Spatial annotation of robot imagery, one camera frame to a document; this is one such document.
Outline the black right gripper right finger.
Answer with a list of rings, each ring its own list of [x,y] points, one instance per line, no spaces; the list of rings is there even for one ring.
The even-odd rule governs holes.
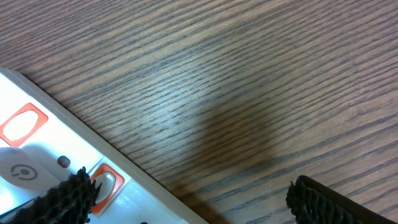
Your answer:
[[[285,201],[298,224],[396,224],[306,175],[290,183]]]

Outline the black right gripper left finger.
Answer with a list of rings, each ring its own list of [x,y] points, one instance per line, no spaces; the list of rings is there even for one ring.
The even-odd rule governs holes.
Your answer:
[[[82,167],[66,181],[1,217],[4,224],[86,224],[93,212],[101,184],[91,180]]]

